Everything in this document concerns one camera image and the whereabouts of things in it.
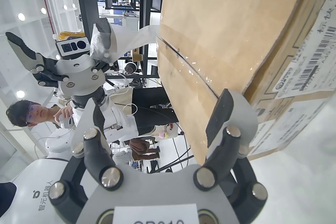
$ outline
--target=person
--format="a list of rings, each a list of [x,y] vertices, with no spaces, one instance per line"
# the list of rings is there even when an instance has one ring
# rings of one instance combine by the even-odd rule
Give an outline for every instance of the person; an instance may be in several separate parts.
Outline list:
[[[118,164],[129,164],[130,162],[138,161],[138,160],[151,160],[151,159],[160,158],[159,151],[160,151],[159,148],[149,149],[147,153],[154,152],[154,154],[139,155],[136,152],[134,152],[131,148],[129,148],[127,150],[127,152],[121,151],[121,152],[118,152],[118,153],[114,153],[113,156],[112,156],[112,159],[113,159],[113,161],[115,162],[116,165],[118,165]]]
[[[159,146],[155,148],[150,148],[150,143],[141,138],[133,138],[131,140],[126,140],[124,143],[131,147],[132,151],[138,155],[143,155],[147,153],[158,153],[160,152]]]
[[[169,103],[169,98],[163,87],[127,88],[111,95],[110,100],[115,103],[126,115],[134,114],[138,127],[138,135],[144,135],[153,130],[154,126],[178,122],[175,112],[170,108],[151,108],[151,106]],[[63,119],[73,114],[72,107],[60,108],[54,105],[51,108],[41,106],[29,100],[20,100],[10,105],[6,110],[8,119],[14,126],[34,127],[39,123],[53,122],[59,124],[59,116]]]

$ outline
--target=label sticker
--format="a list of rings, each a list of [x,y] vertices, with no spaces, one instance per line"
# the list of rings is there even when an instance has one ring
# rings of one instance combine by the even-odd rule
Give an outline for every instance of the label sticker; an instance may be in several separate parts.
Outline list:
[[[325,0],[313,28],[283,72],[276,99],[336,88],[336,0]]]
[[[328,99],[292,103],[249,155],[260,154],[289,143],[320,112]]]
[[[275,122],[275,119],[260,123],[258,125],[257,133],[255,134],[254,138],[250,142],[250,147],[255,146],[260,141],[260,139],[262,139],[262,137],[268,132],[270,127],[274,124],[274,122]]]
[[[196,204],[173,206],[117,206],[113,224],[195,224]]]

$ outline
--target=black pants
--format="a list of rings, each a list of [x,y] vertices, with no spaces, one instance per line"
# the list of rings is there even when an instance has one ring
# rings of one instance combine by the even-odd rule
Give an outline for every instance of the black pants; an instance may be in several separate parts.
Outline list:
[[[169,98],[163,87],[135,88],[132,94],[132,103],[138,107],[134,114],[139,135],[149,133],[155,125],[167,125],[178,122],[174,110],[170,108],[150,108],[154,105],[169,103]]]

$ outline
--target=plastic bag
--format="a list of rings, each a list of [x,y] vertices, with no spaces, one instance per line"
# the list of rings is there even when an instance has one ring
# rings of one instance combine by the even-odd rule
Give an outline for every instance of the plastic bag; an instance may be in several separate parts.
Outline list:
[[[101,18],[93,25],[90,57],[112,64],[132,49],[156,43],[158,32],[158,25],[145,26],[135,32]]]

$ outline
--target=bottle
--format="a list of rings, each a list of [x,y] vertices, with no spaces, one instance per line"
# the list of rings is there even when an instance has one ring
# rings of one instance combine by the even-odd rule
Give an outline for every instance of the bottle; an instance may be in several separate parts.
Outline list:
[[[56,41],[63,41],[67,39],[85,37],[85,33],[84,32],[60,32],[59,34],[53,34],[52,36]]]

